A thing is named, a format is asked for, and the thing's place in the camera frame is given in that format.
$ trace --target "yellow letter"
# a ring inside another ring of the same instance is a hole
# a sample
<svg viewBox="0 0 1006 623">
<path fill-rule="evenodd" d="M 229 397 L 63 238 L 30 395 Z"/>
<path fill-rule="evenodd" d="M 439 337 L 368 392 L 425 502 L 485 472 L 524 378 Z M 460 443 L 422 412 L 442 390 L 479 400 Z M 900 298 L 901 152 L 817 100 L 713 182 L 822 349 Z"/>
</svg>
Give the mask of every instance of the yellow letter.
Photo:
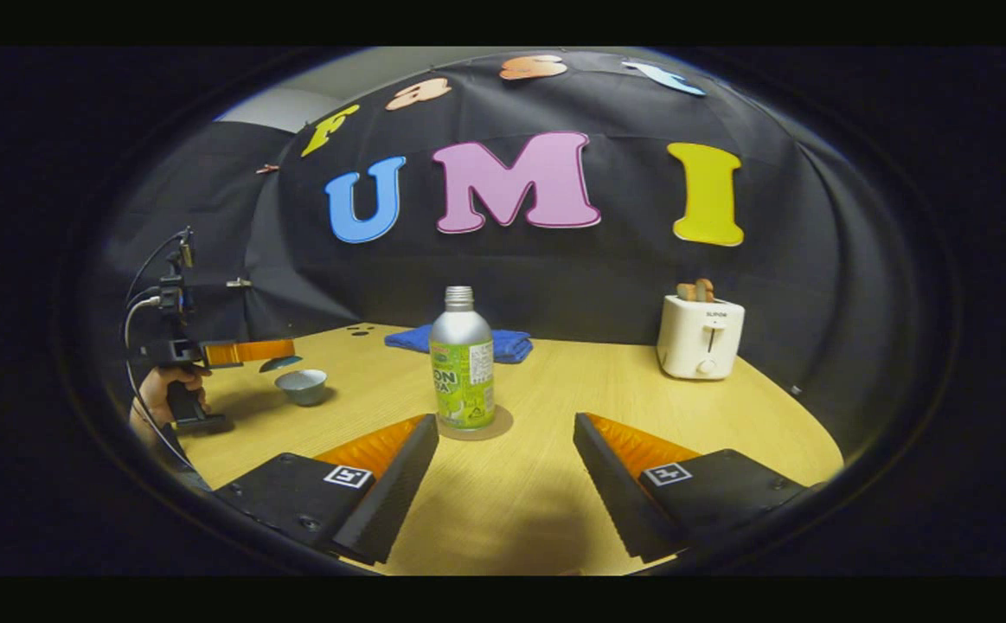
<svg viewBox="0 0 1006 623">
<path fill-rule="evenodd" d="M 744 232 L 732 221 L 732 171 L 739 169 L 739 159 L 693 143 L 672 143 L 668 153 L 683 163 L 688 183 L 688 205 L 672 232 L 697 244 L 740 245 Z"/>
<path fill-rule="evenodd" d="M 523 77 L 543 77 L 555 75 L 568 70 L 568 65 L 558 62 L 560 56 L 541 54 L 539 56 L 518 56 L 503 63 L 499 75 L 506 80 L 522 80 Z"/>
<path fill-rule="evenodd" d="M 341 124 L 345 122 L 345 118 L 357 110 L 360 110 L 360 104 L 353 104 L 353 106 L 339 112 L 339 114 L 322 120 L 321 123 L 314 127 L 314 135 L 310 139 L 310 144 L 307 145 L 306 149 L 302 151 L 300 157 L 306 157 L 306 154 L 309 154 L 310 152 L 317 150 L 318 147 L 325 145 L 325 143 L 330 139 L 330 133 L 335 132 L 338 127 L 341 127 Z"/>
<path fill-rule="evenodd" d="M 422 83 L 412 84 L 412 86 L 399 91 L 398 94 L 395 94 L 395 99 L 391 103 L 388 103 L 385 108 L 389 111 L 399 110 L 402 107 L 410 106 L 414 102 L 440 98 L 440 96 L 444 96 L 452 90 L 448 87 L 448 81 L 444 77 L 424 80 Z"/>
</svg>

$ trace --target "aluminum bottle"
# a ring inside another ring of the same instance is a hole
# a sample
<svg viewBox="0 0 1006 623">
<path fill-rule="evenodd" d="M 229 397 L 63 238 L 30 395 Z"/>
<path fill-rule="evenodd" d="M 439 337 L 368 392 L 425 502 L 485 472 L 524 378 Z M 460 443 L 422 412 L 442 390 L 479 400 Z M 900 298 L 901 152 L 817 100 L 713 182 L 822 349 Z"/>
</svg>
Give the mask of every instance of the aluminum bottle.
<svg viewBox="0 0 1006 623">
<path fill-rule="evenodd" d="M 445 288 L 445 312 L 430 332 L 437 417 L 459 430 L 495 422 L 495 343 L 472 303 L 470 287 Z"/>
</svg>

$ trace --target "wooden table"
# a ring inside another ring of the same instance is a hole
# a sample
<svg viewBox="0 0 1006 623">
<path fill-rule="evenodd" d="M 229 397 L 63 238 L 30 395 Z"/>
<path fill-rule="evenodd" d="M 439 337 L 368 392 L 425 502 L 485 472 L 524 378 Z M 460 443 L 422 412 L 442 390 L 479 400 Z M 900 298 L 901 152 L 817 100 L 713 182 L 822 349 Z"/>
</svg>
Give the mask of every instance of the wooden table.
<svg viewBox="0 0 1006 623">
<path fill-rule="evenodd" d="M 433 413 L 430 359 L 384 346 L 406 327 L 350 324 L 296 339 L 304 360 L 259 372 L 259 362 L 206 379 L 214 413 L 234 430 L 183 437 L 202 477 L 218 488 L 278 453 L 313 457 L 360 435 Z M 367 331 L 367 335 L 353 335 Z M 522 363 L 495 365 L 496 403 L 513 414 L 487 441 L 442 437 L 387 564 L 392 576 L 618 576 L 630 558 L 572 443 L 574 415 L 590 411 L 699 453 L 732 448 L 796 482 L 838 473 L 842 455 L 822 425 L 780 386 L 737 359 L 721 381 L 664 374 L 652 346 L 533 339 Z M 331 398 L 287 402 L 274 381 L 316 367 Z"/>
</svg>

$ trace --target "orange soft finger pad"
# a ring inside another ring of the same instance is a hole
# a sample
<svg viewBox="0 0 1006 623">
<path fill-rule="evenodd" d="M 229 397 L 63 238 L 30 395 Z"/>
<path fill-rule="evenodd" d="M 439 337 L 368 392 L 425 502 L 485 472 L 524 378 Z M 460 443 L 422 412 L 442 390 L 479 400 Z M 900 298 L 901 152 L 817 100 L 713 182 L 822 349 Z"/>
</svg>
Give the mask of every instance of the orange soft finger pad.
<svg viewBox="0 0 1006 623">
<path fill-rule="evenodd" d="M 325 451 L 314 457 L 316 461 L 336 466 L 352 466 L 357 469 L 367 469 L 374 474 L 376 480 L 383 478 L 395 460 L 398 450 L 414 433 L 415 426 L 427 417 L 416 416 L 400 423 L 393 423 L 384 429 L 376 430 L 363 437 L 357 437 L 348 443 L 343 443 L 332 450 Z"/>
<path fill-rule="evenodd" d="M 607 446 L 614 450 L 614 456 L 626 466 L 634 480 L 641 477 L 642 471 L 654 466 L 677 464 L 700 456 L 694 450 L 677 446 L 656 435 L 649 435 L 644 430 L 637 430 L 624 423 L 609 421 L 594 414 L 583 415 L 595 425 L 599 435 L 602 435 Z"/>
<path fill-rule="evenodd" d="M 269 342 L 208 343 L 203 344 L 202 357 L 208 366 L 229 366 L 242 361 L 259 361 L 290 357 L 294 354 L 294 340 L 274 339 Z"/>
</svg>

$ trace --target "screw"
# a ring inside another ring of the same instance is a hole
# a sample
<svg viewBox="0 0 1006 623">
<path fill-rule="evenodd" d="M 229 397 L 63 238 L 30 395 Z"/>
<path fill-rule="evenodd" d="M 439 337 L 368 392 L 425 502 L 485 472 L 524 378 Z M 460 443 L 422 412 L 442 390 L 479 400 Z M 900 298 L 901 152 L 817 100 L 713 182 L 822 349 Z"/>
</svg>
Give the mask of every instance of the screw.
<svg viewBox="0 0 1006 623">
<path fill-rule="evenodd" d="M 306 528 L 307 532 L 317 532 L 318 528 L 321 527 L 321 521 L 317 521 L 312 516 L 306 514 L 299 515 L 299 525 Z"/>
</svg>

